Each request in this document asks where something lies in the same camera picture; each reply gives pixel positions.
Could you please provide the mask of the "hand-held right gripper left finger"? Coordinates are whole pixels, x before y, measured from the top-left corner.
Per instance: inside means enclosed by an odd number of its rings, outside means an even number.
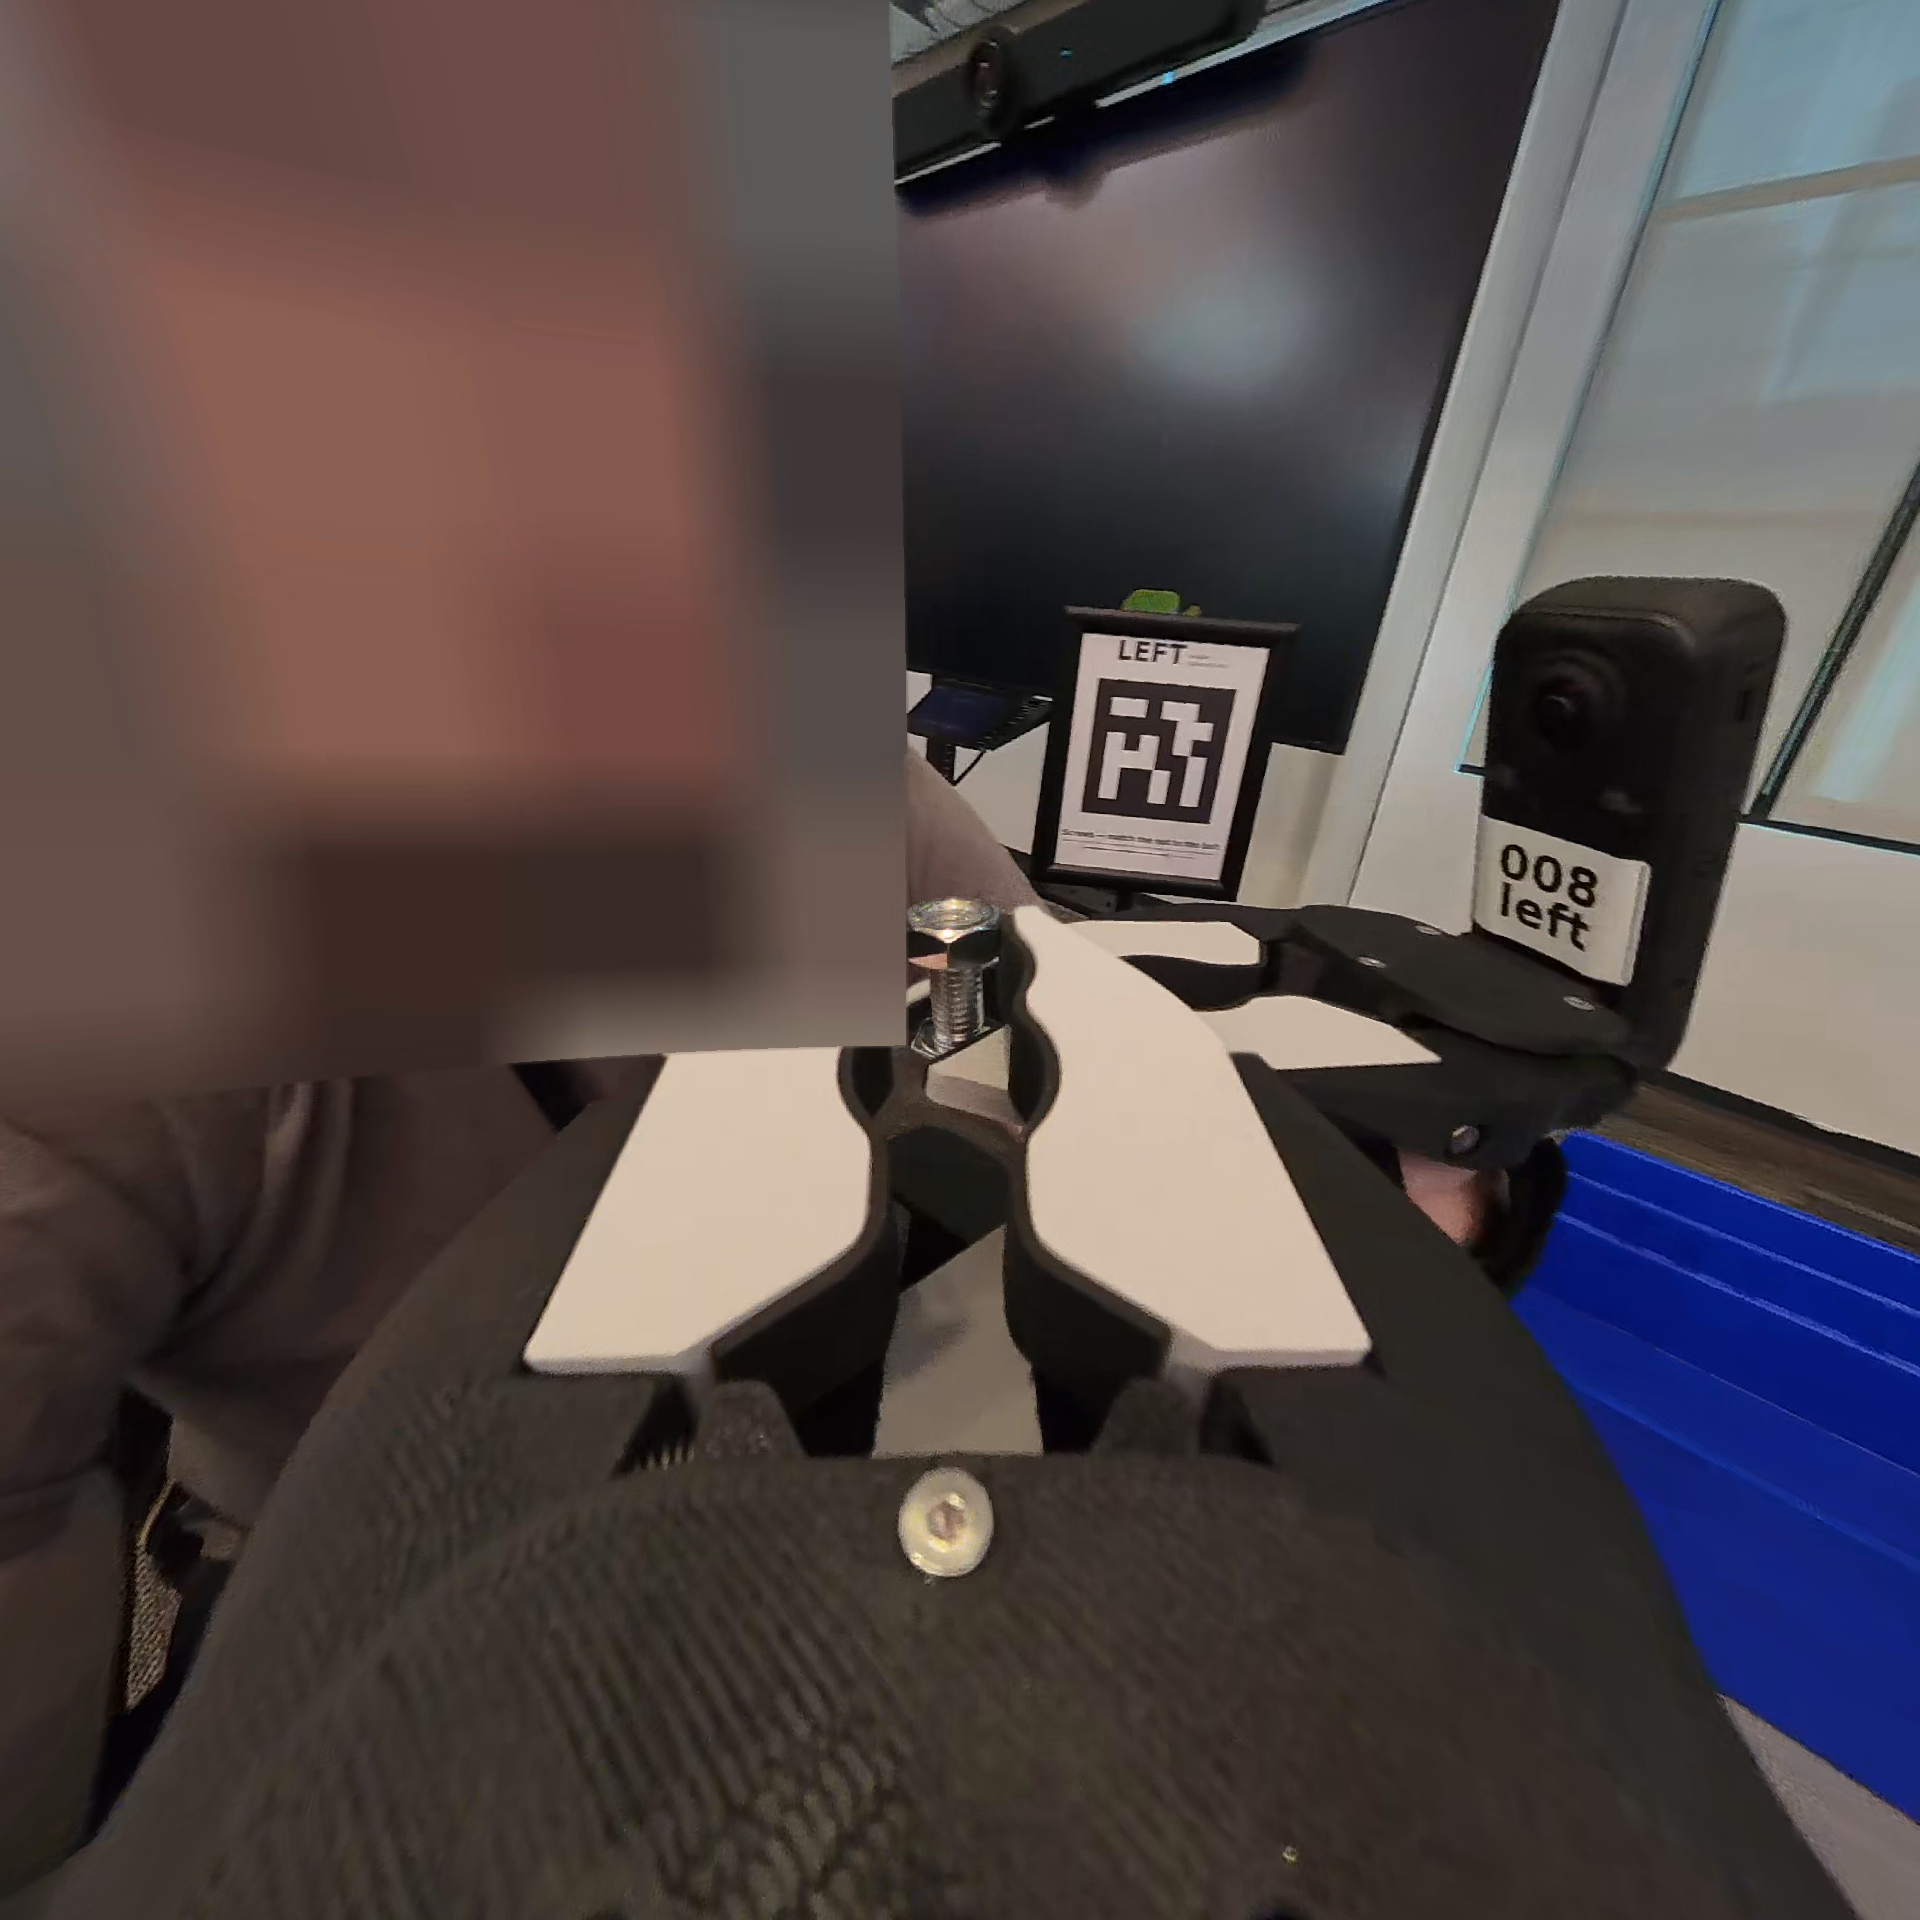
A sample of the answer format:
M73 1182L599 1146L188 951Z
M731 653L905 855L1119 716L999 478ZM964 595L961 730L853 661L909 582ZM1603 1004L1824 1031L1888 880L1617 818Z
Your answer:
M880 1247L874 1122L843 1048L671 1055L521 1349L538 1376L716 1379L757 1338L811 1371L804 1310Z

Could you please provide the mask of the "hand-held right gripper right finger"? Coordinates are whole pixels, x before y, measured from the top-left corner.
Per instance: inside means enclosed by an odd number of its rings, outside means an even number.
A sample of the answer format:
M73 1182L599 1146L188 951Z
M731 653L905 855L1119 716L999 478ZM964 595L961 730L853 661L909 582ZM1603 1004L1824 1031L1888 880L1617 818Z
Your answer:
M1016 915L1010 957L1007 1319L1035 1371L1362 1362L1372 1338L1209 1021L1037 908Z

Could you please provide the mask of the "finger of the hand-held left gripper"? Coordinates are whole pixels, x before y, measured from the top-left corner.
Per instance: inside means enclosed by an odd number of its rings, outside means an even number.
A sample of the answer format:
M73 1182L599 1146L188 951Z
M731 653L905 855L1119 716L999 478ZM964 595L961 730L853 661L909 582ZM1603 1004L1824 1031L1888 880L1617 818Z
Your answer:
M1259 1058L1273 1071L1344 1071L1435 1066L1437 1053L1411 1034L1351 1007L1300 994L1273 994L1201 1012L1223 1048Z
M1123 963L1167 963L1184 968L1264 968L1258 935L1227 918L1071 918L1082 943Z

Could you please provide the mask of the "large steel hex nut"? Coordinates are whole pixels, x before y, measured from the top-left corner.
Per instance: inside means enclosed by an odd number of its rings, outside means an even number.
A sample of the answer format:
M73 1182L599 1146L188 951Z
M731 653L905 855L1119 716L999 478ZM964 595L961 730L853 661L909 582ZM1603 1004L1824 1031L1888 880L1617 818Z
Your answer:
M1002 951L1002 910L971 898L912 903L905 915L905 960L922 973L984 968Z

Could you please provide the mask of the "blue plastic bin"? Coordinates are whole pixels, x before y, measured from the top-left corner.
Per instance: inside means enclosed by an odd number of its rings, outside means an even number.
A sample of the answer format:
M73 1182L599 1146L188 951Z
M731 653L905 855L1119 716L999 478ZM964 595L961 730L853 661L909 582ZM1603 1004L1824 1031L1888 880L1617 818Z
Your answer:
M1520 1322L1720 1692L1917 1814L1917 1259L1607 1135Z

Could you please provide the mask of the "person's left hand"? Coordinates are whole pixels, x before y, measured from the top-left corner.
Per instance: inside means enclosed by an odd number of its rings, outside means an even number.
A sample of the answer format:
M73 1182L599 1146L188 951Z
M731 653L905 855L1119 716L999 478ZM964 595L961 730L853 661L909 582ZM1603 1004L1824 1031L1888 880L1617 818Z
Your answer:
M1399 1154L1399 1184L1405 1197L1458 1246L1482 1247L1504 1221L1509 1180L1503 1170Z

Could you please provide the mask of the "framed marker sign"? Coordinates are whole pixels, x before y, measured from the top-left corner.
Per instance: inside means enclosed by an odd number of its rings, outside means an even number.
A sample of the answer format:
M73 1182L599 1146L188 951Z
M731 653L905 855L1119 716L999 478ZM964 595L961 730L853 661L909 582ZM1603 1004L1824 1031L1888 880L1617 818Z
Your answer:
M1031 874L1235 901L1299 629L1067 608Z

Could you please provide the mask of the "small tablet screen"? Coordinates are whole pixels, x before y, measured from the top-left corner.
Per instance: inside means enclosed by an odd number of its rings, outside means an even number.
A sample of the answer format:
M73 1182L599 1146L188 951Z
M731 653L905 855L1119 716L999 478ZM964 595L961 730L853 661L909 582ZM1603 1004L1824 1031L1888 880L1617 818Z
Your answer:
M912 736L969 751L997 751L1050 719L1052 699L1017 687L936 679L909 706Z

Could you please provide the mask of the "large grid window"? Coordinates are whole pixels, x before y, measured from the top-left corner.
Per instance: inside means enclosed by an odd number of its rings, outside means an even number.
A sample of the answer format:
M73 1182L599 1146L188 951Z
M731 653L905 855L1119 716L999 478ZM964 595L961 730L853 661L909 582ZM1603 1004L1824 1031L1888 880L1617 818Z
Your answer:
M1787 615L1759 815L1915 845L1917 4L1716 4L1519 597Z

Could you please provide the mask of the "person's torso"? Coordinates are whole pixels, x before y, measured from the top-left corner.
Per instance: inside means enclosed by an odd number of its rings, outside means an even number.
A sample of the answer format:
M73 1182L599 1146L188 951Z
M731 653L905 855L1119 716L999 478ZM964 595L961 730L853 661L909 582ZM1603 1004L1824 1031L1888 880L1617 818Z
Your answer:
M256 1519L328 1392L579 1103L649 1058L377 1071L105 1107L3 1135L4 1652L114 1638L112 1519L82 1516L127 1388L185 1491Z

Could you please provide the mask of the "black television screen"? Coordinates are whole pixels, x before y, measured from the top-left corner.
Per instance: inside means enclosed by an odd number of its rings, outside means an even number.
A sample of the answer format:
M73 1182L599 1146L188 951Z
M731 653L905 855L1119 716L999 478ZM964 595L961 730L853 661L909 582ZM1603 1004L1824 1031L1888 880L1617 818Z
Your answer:
M1177 592L1344 749L1554 18L1369 6L899 190L909 670Z

